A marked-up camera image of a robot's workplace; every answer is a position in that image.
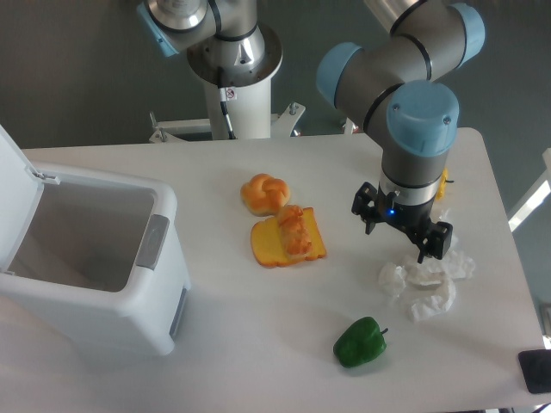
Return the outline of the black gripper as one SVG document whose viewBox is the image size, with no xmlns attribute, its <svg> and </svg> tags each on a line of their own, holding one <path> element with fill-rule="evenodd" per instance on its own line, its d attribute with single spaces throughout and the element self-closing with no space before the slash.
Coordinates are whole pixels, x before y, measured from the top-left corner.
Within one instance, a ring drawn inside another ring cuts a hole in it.
<svg viewBox="0 0 551 413">
<path fill-rule="evenodd" d="M 354 195 L 351 211 L 365 224 L 367 235 L 377 224 L 386 223 L 417 241 L 418 263 L 425 257 L 442 260 L 451 245 L 453 225 L 431 221 L 435 197 L 436 182 L 412 188 L 380 180 L 378 191 L 365 182 Z"/>
</svg>

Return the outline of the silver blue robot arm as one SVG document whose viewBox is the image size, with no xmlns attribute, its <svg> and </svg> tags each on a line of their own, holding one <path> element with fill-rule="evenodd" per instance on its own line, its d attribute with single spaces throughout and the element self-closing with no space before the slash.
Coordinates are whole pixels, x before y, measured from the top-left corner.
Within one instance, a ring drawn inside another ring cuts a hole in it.
<svg viewBox="0 0 551 413">
<path fill-rule="evenodd" d="M 377 185 L 363 184 L 352 211 L 368 230 L 386 223 L 405 233 L 421 258 L 447 253 L 453 227 L 430 211 L 459 103 L 440 84 L 484 45 L 479 13 L 464 3 L 370 1 L 389 41 L 372 51 L 334 46 L 316 73 L 319 93 L 382 150 Z M 254 1 L 143 1 L 138 13 L 165 56 L 186 55 L 203 82 L 215 139 L 264 139 L 275 133 L 271 80 L 282 44 L 257 18 Z"/>
</svg>

